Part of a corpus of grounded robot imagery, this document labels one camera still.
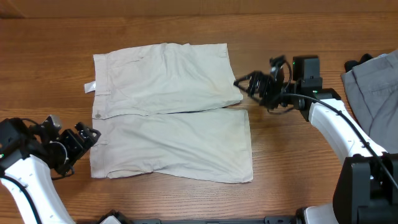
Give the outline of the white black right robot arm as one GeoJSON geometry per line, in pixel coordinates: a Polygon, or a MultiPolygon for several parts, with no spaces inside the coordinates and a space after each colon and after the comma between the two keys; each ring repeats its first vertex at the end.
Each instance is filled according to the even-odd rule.
{"type": "Polygon", "coordinates": [[[323,87],[320,61],[303,55],[269,60],[268,74],[253,71],[234,85],[265,107],[298,110],[321,132],[342,162],[331,203],[300,208],[284,223],[397,223],[397,154],[374,142],[348,114],[341,97],[323,87]]]}

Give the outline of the beige cargo shorts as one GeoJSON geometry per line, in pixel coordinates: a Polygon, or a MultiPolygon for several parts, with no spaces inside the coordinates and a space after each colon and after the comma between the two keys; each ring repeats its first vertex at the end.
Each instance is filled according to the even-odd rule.
{"type": "Polygon", "coordinates": [[[93,57],[91,176],[252,181],[251,130],[226,44],[163,43],[93,57]]]}

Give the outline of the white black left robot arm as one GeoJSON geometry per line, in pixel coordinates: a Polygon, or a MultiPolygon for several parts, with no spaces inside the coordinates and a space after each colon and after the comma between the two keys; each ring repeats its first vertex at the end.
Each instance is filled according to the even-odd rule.
{"type": "Polygon", "coordinates": [[[63,129],[58,116],[39,124],[27,118],[1,121],[1,184],[25,223],[73,223],[54,181],[75,173],[74,164],[101,136],[83,123],[63,129]]]}

